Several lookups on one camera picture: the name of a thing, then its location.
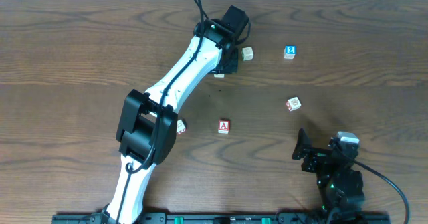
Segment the red I letter block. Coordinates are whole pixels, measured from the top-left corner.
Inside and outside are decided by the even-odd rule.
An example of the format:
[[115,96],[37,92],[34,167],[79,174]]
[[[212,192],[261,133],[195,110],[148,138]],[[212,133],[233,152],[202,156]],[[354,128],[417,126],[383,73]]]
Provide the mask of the red I letter block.
[[224,78],[225,74],[213,74],[215,78]]

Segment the red A letter block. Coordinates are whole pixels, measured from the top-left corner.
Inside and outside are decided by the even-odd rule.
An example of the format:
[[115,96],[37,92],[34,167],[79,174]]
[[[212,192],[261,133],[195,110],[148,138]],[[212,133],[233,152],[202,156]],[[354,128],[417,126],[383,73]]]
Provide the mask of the red A letter block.
[[218,125],[218,133],[228,134],[230,131],[230,121],[229,120],[220,120]]

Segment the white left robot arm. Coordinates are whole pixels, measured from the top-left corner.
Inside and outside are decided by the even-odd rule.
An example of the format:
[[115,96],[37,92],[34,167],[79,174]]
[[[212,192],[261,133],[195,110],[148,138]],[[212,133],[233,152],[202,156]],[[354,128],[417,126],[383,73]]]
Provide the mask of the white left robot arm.
[[250,27],[247,14],[230,6],[221,19],[203,19],[176,64],[145,92],[132,90],[124,99],[116,139],[121,169],[112,201],[102,223],[135,223],[151,174],[171,151],[177,136],[178,113],[207,74],[231,74],[238,64],[240,35]]

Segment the green R letter block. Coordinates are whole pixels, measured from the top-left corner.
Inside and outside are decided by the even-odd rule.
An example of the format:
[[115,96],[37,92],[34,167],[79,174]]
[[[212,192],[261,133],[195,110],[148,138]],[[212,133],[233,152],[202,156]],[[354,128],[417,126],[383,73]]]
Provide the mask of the green R letter block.
[[241,50],[243,61],[252,60],[253,59],[253,49],[252,47],[245,47]]

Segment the M letter wooden block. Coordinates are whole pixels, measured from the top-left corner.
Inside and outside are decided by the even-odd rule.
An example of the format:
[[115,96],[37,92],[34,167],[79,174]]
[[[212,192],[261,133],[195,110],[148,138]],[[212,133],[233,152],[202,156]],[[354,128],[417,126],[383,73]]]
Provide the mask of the M letter wooden block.
[[301,104],[299,98],[296,96],[296,97],[288,99],[286,102],[286,106],[287,106],[288,110],[291,112],[291,111],[299,109],[302,106],[302,104]]

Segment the blue 2 number block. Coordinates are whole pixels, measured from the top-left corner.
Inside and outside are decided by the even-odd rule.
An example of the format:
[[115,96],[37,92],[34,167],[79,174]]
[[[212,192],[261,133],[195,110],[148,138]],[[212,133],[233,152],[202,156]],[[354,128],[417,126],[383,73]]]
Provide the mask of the blue 2 number block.
[[296,46],[287,45],[284,49],[284,59],[292,60],[296,55]]

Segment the red-sided plain wooden block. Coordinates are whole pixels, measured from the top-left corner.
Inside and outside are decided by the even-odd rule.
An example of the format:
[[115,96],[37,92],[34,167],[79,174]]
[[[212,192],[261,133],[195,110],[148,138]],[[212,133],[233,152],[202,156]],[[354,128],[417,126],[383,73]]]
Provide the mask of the red-sided plain wooden block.
[[180,119],[177,121],[177,134],[182,134],[187,131],[187,125],[185,121]]

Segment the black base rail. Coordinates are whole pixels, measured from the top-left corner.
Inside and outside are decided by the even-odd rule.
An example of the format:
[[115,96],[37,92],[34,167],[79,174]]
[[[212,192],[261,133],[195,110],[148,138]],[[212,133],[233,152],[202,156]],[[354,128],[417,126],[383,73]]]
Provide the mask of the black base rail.
[[390,223],[388,215],[358,213],[344,217],[338,213],[317,215],[315,213],[268,214],[165,214],[143,213],[137,224],[300,224],[300,223]]

